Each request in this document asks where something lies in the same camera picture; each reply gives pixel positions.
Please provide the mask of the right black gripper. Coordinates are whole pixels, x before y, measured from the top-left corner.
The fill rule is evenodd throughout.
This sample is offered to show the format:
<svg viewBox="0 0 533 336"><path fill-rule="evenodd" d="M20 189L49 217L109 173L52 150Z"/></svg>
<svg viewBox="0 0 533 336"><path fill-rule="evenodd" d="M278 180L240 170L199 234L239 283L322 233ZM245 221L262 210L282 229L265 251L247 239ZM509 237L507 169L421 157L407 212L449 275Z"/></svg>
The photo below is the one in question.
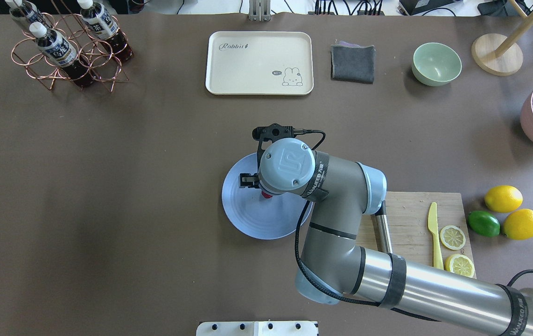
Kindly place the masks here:
<svg viewBox="0 0 533 336"><path fill-rule="evenodd" d="M282 126L277 123L273 123L266 127L257 127L252 131L252 137L258 141L258 148L256 153L257 168L260 167L262 155L264 149L262 148L263 142L277 142L284 138L294 138L295 132L292 126ZM239 187L241 189L258 189L259 188L259 174L239 174Z"/></svg>

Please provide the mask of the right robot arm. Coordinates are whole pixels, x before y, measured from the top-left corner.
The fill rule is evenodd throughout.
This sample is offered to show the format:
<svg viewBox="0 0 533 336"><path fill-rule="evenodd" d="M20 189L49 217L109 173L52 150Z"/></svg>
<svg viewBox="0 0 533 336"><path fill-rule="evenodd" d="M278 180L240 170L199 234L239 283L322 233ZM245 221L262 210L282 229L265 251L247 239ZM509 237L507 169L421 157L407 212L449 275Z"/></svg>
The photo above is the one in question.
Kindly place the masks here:
<svg viewBox="0 0 533 336"><path fill-rule="evenodd" d="M533 289L486 283L405 260L384 234L386 177L298 140L311 130L271 124L252 132L257 171L239 186L313 204L303 249L295 238L296 287L324 304L345 301L441 321L491 336L533 336Z"/></svg>

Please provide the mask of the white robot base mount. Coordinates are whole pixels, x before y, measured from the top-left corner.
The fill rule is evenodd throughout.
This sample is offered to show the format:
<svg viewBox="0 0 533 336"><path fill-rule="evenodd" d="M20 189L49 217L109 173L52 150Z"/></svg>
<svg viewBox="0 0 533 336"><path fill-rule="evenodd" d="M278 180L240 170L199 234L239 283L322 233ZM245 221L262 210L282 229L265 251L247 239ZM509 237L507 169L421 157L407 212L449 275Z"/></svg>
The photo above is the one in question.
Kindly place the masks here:
<svg viewBox="0 0 533 336"><path fill-rule="evenodd" d="M203 322L196 336L318 336L315 321Z"/></svg>

